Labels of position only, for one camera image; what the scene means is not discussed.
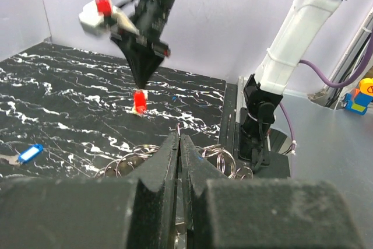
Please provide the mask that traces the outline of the red key tag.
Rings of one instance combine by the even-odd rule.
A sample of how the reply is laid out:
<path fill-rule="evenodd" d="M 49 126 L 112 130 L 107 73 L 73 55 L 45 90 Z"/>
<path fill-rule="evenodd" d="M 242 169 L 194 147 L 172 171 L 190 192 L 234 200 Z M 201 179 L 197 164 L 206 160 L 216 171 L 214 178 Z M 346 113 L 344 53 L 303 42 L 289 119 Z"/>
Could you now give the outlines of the red key tag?
<path fill-rule="evenodd" d="M 148 100 L 147 90 L 136 90 L 133 93 L 132 113 L 142 115 L 147 109 L 146 101 Z"/>

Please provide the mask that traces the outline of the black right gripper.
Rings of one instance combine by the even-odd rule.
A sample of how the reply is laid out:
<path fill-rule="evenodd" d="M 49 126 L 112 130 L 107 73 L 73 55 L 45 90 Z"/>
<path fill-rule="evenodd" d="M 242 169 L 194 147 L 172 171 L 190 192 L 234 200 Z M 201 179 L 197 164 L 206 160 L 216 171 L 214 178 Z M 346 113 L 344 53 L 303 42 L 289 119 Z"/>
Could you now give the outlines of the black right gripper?
<path fill-rule="evenodd" d="M 139 30 L 131 35 L 123 27 L 118 29 L 116 43 L 125 56 L 136 86 L 145 89 L 148 81 L 171 54 L 168 44 L 160 40 L 175 0 L 139 0 L 129 20 Z"/>

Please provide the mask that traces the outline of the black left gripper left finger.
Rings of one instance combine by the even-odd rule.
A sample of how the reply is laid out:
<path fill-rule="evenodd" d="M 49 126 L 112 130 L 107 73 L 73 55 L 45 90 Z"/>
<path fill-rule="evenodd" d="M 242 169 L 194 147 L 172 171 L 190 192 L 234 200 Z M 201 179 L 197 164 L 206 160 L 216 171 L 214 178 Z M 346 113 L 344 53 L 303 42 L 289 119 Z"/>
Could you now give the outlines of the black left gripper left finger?
<path fill-rule="evenodd" d="M 179 137 L 128 175 L 1 184 L 2 248 L 173 248 Z"/>

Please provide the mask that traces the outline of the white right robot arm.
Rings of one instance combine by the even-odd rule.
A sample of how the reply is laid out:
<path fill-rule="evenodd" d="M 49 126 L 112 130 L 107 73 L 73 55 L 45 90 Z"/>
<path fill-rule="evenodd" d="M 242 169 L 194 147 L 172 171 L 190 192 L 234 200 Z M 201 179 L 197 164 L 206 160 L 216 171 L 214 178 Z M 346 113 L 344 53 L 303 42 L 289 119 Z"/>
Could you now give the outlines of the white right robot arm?
<path fill-rule="evenodd" d="M 175 0 L 137 0 L 129 20 L 137 28 L 133 33 L 113 23 L 111 40 L 123 52 L 137 86 L 139 97 L 163 60 L 170 55 L 160 35 Z M 240 125 L 239 157 L 253 171 L 270 162 L 266 134 L 274 123 L 274 111 L 296 66 L 326 20 L 344 0 L 293 0 L 261 64 L 243 90 L 245 115 Z"/>

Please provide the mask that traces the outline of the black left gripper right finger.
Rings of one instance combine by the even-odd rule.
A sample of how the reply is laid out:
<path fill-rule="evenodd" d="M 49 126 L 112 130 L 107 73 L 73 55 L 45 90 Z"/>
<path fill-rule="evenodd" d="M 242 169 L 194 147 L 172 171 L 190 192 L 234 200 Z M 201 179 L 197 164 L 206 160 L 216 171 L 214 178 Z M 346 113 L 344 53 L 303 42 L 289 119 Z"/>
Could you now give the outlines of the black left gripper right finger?
<path fill-rule="evenodd" d="M 188 248 L 363 248 L 337 189 L 326 182 L 232 180 L 180 139 Z"/>

